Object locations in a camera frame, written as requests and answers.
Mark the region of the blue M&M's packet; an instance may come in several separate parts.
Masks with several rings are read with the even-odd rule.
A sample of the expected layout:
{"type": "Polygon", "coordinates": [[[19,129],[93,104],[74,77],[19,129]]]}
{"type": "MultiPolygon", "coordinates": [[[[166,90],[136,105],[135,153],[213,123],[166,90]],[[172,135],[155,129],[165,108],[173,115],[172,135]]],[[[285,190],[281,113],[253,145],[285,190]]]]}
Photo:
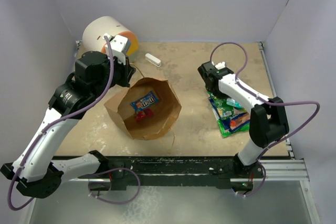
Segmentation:
{"type": "Polygon", "coordinates": [[[134,102],[131,102],[130,105],[134,108],[135,112],[143,111],[144,109],[148,108],[152,104],[157,103],[159,100],[154,94],[153,91],[150,91],[145,96],[137,99],[134,102]]]}

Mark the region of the brown paper bag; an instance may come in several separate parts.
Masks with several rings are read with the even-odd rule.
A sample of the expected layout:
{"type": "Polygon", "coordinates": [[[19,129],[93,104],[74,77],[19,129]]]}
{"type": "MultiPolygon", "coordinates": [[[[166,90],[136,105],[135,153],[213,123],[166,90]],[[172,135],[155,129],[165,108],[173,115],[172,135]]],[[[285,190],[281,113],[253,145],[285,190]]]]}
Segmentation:
{"type": "Polygon", "coordinates": [[[159,140],[179,118],[182,105],[168,79],[141,75],[130,87],[105,102],[104,107],[118,130],[136,141],[159,140]]]}

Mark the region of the red snack packet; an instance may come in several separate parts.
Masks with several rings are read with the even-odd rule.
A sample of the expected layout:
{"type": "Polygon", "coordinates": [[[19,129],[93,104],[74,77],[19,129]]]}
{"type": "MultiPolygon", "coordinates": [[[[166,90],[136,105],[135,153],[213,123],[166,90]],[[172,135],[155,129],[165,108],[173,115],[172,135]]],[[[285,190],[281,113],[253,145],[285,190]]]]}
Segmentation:
{"type": "Polygon", "coordinates": [[[152,112],[151,109],[144,109],[142,111],[139,111],[136,115],[135,115],[135,119],[137,122],[140,122],[148,117],[153,116],[154,113],[152,112]]]}

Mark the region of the green yellow candy bag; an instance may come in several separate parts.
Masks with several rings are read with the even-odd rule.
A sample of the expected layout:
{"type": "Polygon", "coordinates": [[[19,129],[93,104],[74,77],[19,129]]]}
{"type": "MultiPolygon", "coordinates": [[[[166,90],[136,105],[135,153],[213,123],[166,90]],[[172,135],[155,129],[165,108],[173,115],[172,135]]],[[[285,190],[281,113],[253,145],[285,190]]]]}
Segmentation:
{"type": "Polygon", "coordinates": [[[214,108],[216,114],[222,119],[235,117],[239,114],[246,113],[247,111],[244,108],[236,108],[227,104],[226,99],[219,99],[217,97],[210,96],[208,98],[212,107],[214,108]]]}

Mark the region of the blue Burts chilli chips bag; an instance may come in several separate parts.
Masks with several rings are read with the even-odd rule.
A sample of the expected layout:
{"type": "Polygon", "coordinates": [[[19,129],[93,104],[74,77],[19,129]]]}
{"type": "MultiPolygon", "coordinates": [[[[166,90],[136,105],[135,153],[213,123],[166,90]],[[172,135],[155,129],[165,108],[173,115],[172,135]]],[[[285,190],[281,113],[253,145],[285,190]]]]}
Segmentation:
{"type": "Polygon", "coordinates": [[[250,114],[245,112],[221,120],[225,130],[229,133],[246,132],[249,130],[250,114]]]}

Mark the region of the green cassava chips bag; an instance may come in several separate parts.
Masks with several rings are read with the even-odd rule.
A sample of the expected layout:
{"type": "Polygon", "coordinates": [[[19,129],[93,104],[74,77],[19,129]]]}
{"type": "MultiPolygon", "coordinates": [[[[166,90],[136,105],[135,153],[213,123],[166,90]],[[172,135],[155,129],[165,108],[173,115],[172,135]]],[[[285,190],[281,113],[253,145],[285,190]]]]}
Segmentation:
{"type": "Polygon", "coordinates": [[[208,100],[222,137],[249,131],[250,114],[232,98],[217,98],[208,92],[208,100]]]}

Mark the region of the teal snack packet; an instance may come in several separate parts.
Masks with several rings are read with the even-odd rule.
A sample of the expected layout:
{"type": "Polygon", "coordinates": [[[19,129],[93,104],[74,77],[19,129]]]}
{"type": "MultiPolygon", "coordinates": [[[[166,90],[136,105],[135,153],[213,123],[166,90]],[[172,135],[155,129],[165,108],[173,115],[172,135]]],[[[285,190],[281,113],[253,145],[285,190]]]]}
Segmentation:
{"type": "Polygon", "coordinates": [[[235,107],[237,109],[243,109],[244,108],[242,105],[240,105],[236,100],[234,100],[232,98],[227,98],[226,99],[226,104],[230,105],[232,107],[235,107]]]}

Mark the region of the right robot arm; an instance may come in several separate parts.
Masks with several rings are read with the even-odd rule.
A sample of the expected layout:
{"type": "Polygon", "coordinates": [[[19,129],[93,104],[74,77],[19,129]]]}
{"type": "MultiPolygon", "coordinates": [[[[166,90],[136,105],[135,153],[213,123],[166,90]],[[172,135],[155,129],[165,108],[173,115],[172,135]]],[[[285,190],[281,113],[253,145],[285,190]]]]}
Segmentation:
{"type": "Polygon", "coordinates": [[[232,98],[250,115],[249,140],[233,159],[233,170],[238,177],[251,173],[266,148],[289,133],[286,110],[279,97],[269,98],[257,93],[238,79],[227,67],[217,69],[210,61],[197,69],[206,90],[218,98],[232,98]]]}

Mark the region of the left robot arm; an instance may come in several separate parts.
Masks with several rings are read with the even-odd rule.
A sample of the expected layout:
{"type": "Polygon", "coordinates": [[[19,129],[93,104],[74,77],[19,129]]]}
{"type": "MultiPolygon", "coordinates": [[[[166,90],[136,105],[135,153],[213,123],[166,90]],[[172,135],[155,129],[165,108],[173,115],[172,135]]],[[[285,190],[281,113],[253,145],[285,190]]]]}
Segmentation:
{"type": "Polygon", "coordinates": [[[49,100],[45,117],[30,144],[16,161],[4,164],[1,173],[23,196],[41,199],[71,179],[90,174],[104,177],[109,161],[98,151],[64,162],[52,158],[85,113],[111,87],[129,87],[134,73],[124,53],[114,50],[108,56],[99,51],[85,52],[49,100]]]}

